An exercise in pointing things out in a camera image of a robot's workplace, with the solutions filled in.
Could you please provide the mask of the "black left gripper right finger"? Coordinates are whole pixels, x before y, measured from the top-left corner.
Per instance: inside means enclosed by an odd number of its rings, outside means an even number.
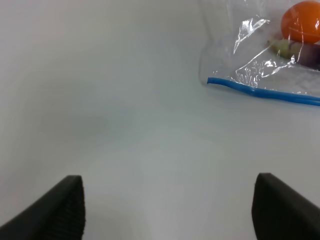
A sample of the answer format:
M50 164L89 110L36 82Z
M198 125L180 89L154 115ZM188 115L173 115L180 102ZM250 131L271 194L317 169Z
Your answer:
M251 207L258 240L318 240L320 208L271 173L259 173Z

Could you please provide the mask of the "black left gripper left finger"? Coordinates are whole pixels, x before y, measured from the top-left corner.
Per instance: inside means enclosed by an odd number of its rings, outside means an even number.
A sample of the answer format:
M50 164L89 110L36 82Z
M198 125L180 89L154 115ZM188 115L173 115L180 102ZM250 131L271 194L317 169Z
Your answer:
M83 179L68 175L0 227L2 240L81 240L86 225Z

